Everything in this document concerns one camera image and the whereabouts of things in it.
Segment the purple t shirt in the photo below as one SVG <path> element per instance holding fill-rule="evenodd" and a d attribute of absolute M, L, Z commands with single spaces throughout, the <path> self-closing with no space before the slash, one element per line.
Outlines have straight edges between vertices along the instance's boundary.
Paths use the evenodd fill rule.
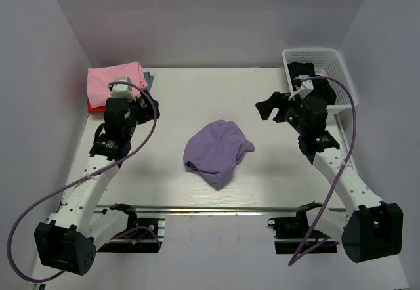
<path fill-rule="evenodd" d="M 217 120 L 198 131 L 186 144 L 184 167 L 216 190 L 225 187 L 235 168 L 255 146 L 233 121 Z"/>

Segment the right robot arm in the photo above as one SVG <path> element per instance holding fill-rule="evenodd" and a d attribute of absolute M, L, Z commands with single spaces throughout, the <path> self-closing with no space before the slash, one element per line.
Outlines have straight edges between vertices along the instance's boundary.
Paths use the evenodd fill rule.
<path fill-rule="evenodd" d="M 255 106 L 263 120 L 277 109 L 273 120 L 286 122 L 298 132 L 301 153 L 330 184 L 328 196 L 336 193 L 346 209 L 343 216 L 328 210 L 326 201 L 302 205 L 292 228 L 300 229 L 305 238 L 317 231 L 334 239 L 355 263 L 399 254 L 403 212 L 396 203 L 385 203 L 372 192 L 348 164 L 346 154 L 326 129 L 326 102 L 313 96 L 293 99 L 290 94 L 274 92 Z"/>

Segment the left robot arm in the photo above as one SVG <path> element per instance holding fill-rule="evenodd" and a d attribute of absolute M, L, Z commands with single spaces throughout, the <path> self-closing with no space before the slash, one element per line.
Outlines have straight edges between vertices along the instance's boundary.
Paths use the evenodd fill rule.
<path fill-rule="evenodd" d="M 160 117 L 158 102 L 148 91 L 141 98 L 114 93 L 106 101 L 104 121 L 94 134 L 83 182 L 74 186 L 68 200 L 48 223 L 34 232 L 39 258 L 44 266 L 80 276 L 93 265 L 96 252 L 116 236 L 136 232 L 135 208 L 115 203 L 92 217 L 109 183 L 131 150 L 137 125 Z"/>

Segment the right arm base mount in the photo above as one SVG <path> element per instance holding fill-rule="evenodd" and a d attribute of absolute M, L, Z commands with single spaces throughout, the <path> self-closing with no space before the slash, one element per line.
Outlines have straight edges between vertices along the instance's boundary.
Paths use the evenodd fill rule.
<path fill-rule="evenodd" d="M 321 203 L 312 202 L 300 206 L 294 216 L 276 217 L 267 220 L 268 227 L 274 230 L 274 246 L 277 255 L 292 255 L 295 252 L 310 227 L 306 212 L 315 211 L 315 209 L 319 209 L 321 206 Z M 326 237 L 324 233 L 314 229 L 308 241 L 305 242 L 301 252 L 306 251 Z M 337 242 L 330 239 L 310 252 L 310 254 L 333 253 L 337 253 Z"/>

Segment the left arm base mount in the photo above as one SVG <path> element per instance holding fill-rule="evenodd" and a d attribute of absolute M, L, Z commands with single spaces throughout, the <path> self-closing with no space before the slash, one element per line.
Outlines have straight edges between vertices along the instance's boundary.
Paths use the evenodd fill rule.
<path fill-rule="evenodd" d="M 165 235 L 164 216 L 133 207 L 125 224 L 126 227 L 121 232 L 113 235 L 121 235 L 121 237 L 106 242 L 98 248 L 98 253 L 156 254 L 159 252 L 160 247 L 157 241 L 163 245 Z"/>

